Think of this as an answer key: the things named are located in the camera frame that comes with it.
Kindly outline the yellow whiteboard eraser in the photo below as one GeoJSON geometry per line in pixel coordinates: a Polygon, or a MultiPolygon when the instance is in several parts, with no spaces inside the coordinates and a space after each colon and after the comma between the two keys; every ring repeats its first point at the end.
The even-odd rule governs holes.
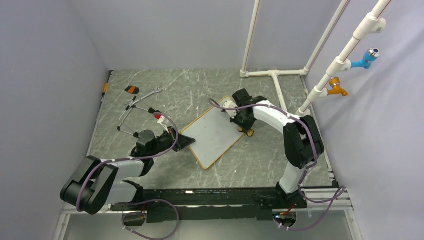
{"type": "Polygon", "coordinates": [[[240,133],[246,134],[248,137],[252,137],[254,135],[254,133],[255,133],[255,131],[253,129],[246,130],[246,129],[240,127],[240,126],[237,128],[237,130],[240,133]]]}

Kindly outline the yellow framed whiteboard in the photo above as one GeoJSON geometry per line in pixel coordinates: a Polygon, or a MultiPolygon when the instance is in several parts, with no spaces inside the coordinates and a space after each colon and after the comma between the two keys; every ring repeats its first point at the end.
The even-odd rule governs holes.
{"type": "Polygon", "coordinates": [[[189,146],[199,165],[209,169],[245,134],[230,122],[230,115],[217,107],[210,107],[180,133],[195,139],[189,146]]]}

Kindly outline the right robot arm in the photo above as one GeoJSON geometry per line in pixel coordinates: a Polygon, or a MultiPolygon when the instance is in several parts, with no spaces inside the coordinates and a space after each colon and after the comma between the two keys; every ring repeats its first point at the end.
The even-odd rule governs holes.
{"type": "Polygon", "coordinates": [[[262,121],[283,135],[288,165],[278,183],[275,200],[280,207],[289,207],[305,178],[306,167],[325,151],[314,118],[291,115],[263,96],[252,97],[244,88],[234,93],[232,98],[237,109],[229,110],[228,114],[230,122],[238,125],[238,131],[250,137],[254,133],[254,123],[262,121]]]}

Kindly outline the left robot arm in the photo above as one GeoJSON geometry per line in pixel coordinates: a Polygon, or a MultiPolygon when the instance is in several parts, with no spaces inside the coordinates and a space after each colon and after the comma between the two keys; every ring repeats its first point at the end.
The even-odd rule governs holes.
{"type": "Polygon", "coordinates": [[[147,175],[154,166],[154,158],[173,150],[179,152],[196,140],[179,134],[169,126],[156,136],[151,130],[135,132],[136,146],[130,156],[121,159],[100,159],[86,156],[60,192],[60,199],[90,215],[106,205],[125,204],[131,210],[144,203],[144,188],[130,181],[147,175]]]}

